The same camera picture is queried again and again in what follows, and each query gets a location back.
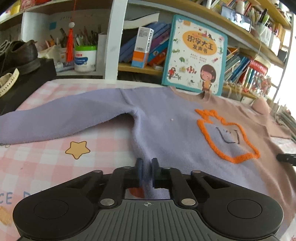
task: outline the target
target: black circular cover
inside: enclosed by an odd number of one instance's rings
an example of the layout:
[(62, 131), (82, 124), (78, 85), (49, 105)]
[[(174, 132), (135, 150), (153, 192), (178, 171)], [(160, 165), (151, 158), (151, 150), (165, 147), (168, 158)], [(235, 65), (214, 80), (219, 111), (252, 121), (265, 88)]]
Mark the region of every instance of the black circular cover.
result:
[(37, 193), (14, 208), (13, 220), (21, 235), (61, 240), (81, 232), (94, 215), (93, 204), (75, 188)]
[(283, 220), (283, 210), (275, 200), (245, 188), (215, 190), (201, 214), (214, 230), (233, 239), (275, 234)]

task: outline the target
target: blue sticky note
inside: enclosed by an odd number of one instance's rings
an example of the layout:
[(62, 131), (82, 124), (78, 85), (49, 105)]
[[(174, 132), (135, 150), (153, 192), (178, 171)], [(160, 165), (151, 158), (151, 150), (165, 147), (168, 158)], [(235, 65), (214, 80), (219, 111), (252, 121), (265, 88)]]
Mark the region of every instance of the blue sticky note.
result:
[(57, 27), (57, 22), (52, 22), (49, 24), (49, 30), (56, 29), (56, 27)]

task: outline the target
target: gray ribbed plate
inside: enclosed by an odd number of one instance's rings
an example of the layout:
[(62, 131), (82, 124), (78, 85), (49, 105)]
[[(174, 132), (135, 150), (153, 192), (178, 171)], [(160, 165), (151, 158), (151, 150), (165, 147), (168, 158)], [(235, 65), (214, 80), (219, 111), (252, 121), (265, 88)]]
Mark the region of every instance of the gray ribbed plate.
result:
[[(123, 200), (117, 208), (100, 211), (86, 230), (64, 241), (152, 240), (231, 241), (210, 230), (195, 211), (179, 208), (173, 200)], [(270, 236), (264, 241), (277, 239)]]

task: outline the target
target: barcode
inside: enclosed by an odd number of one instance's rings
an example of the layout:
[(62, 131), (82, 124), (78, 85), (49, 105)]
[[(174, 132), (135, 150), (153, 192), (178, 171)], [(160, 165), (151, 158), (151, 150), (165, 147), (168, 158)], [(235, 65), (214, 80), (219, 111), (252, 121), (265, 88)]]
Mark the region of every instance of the barcode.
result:
[(147, 37), (148, 32), (149, 32), (149, 31), (147, 31), (147, 30), (145, 30), (145, 29), (140, 29), (139, 37)]

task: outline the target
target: orange oval label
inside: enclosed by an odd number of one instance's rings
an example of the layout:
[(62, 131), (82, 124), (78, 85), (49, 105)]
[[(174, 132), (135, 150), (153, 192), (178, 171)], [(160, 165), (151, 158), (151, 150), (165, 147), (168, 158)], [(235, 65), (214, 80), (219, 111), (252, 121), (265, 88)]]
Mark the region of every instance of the orange oval label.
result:
[(215, 41), (210, 39), (206, 32), (187, 31), (182, 38), (187, 47), (197, 53), (213, 55), (217, 52)]

